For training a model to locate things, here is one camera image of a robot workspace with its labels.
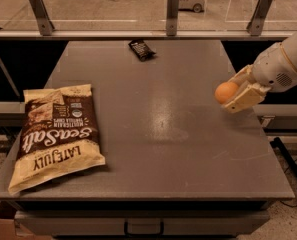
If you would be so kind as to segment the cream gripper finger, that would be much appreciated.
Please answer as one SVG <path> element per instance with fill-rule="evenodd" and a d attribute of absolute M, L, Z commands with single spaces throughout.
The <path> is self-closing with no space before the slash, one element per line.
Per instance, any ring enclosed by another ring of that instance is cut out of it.
<path fill-rule="evenodd" d="M 222 108 L 229 113 L 237 113 L 245 109 L 251 108 L 252 106 L 259 104 L 265 99 L 258 99 L 256 97 L 241 97 L 238 94 L 238 90 L 237 93 L 231 99 L 229 99 L 226 103 L 222 105 Z"/>
<path fill-rule="evenodd" d="M 246 81 L 253 82 L 251 65 L 246 65 L 238 73 L 236 73 L 229 79 L 229 82 L 233 82 L 235 84 L 243 84 Z"/>

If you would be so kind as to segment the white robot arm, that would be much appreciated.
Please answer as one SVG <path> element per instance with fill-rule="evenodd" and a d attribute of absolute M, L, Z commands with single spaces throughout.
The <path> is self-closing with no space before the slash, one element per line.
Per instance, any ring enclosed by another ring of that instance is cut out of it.
<path fill-rule="evenodd" d="M 238 86 L 222 108 L 236 113 L 261 103 L 268 92 L 285 92 L 297 86 L 297 32 L 261 52 L 229 82 Z"/>

